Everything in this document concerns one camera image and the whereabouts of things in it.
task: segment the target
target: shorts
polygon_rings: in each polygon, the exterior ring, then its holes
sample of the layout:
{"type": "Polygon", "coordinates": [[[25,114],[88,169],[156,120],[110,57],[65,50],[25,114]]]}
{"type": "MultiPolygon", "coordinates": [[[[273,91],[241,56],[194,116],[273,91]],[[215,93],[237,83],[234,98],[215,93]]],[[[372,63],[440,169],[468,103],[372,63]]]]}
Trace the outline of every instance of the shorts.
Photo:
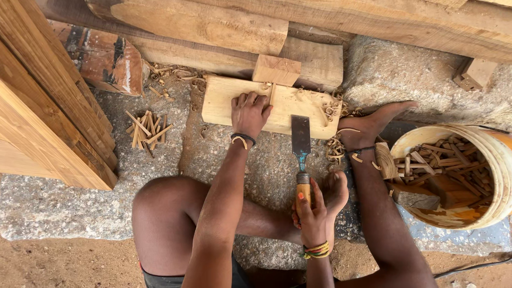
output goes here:
{"type": "MultiPolygon", "coordinates": [[[[250,284],[247,279],[247,274],[242,269],[240,264],[235,260],[235,258],[231,257],[232,271],[233,271],[233,280],[231,287],[232,288],[253,288],[252,284],[250,284]]],[[[140,267],[142,273],[144,275],[144,282],[146,283],[147,288],[179,288],[183,284],[184,276],[171,276],[171,277],[162,277],[149,274],[144,271],[142,266],[140,267]]]]}

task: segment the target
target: metal ferrule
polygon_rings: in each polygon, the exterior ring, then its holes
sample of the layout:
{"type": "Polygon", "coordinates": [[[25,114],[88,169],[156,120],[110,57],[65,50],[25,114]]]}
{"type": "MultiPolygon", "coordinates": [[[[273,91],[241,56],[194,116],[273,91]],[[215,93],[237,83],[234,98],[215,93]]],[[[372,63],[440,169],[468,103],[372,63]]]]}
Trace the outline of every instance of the metal ferrule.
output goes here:
{"type": "Polygon", "coordinates": [[[309,184],[309,174],[308,173],[298,173],[297,174],[297,184],[309,184]]]}

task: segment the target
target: black cable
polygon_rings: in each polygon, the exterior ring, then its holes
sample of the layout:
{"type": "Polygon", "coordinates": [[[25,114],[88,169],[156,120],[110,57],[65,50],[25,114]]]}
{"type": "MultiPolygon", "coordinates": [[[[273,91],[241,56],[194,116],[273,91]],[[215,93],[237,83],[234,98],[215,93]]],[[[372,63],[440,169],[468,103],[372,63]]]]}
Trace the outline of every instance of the black cable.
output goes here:
{"type": "Polygon", "coordinates": [[[445,276],[448,276],[448,275],[452,275],[452,274],[455,274],[455,273],[459,273],[459,272],[462,272],[462,271],[468,271],[468,270],[473,270],[473,269],[478,269],[478,268],[484,268],[484,267],[494,266],[494,265],[503,264],[503,263],[507,263],[507,262],[512,262],[512,257],[508,258],[507,260],[503,260],[503,261],[479,264],[479,265],[471,266],[471,267],[460,269],[460,270],[452,270],[452,271],[440,273],[440,274],[435,275],[434,279],[438,279],[438,278],[445,277],[445,276]]]}

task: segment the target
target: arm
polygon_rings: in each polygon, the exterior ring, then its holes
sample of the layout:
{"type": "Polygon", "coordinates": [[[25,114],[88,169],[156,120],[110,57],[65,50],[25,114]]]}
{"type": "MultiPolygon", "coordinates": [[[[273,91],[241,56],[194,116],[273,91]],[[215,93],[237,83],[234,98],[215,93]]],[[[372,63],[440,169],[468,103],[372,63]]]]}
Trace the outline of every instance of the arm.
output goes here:
{"type": "MultiPolygon", "coordinates": [[[[267,122],[272,106],[263,111],[266,96],[251,92],[231,101],[235,133],[256,139],[267,122]]],[[[241,140],[229,146],[199,215],[192,256],[182,287],[231,287],[231,252],[234,233],[242,213],[244,171],[249,149],[241,140]]]]}
{"type": "MultiPolygon", "coordinates": [[[[327,240],[327,209],[324,204],[324,197],[316,181],[311,178],[310,182],[315,196],[313,210],[302,193],[297,195],[302,209],[301,240],[307,248],[322,245],[327,240]]],[[[329,257],[309,258],[306,273],[307,288],[334,288],[334,278],[329,257]]]]}

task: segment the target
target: black bracelet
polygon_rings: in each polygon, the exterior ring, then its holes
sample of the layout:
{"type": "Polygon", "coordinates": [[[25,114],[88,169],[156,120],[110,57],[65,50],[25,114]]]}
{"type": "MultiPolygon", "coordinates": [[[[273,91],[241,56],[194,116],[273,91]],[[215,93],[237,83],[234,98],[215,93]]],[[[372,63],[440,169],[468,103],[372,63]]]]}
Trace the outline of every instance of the black bracelet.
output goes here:
{"type": "Polygon", "coordinates": [[[375,146],[372,146],[372,147],[366,147],[366,148],[361,148],[361,149],[356,149],[356,150],[353,150],[353,151],[348,151],[347,153],[345,153],[345,155],[347,155],[347,157],[350,155],[352,155],[353,153],[359,155],[361,154],[362,151],[364,150],[375,150],[375,146]]]}
{"type": "Polygon", "coordinates": [[[245,134],[240,134],[240,133],[234,133],[233,135],[231,135],[231,140],[233,140],[233,138],[235,138],[235,137],[242,137],[242,138],[244,138],[244,140],[251,140],[252,141],[252,145],[256,146],[256,140],[252,139],[251,136],[248,136],[248,135],[245,135],[245,134]]]}

